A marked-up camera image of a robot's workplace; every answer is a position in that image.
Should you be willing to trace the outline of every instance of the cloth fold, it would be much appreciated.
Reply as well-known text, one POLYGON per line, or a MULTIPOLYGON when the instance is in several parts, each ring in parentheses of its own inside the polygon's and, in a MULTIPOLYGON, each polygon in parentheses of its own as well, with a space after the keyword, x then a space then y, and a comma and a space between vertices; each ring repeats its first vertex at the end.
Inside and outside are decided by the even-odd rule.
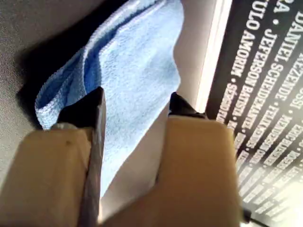
POLYGON ((173 48, 182 24, 179 0, 129 0, 37 96, 37 118, 49 129, 65 106, 103 87, 107 122, 101 196, 179 86, 173 48))

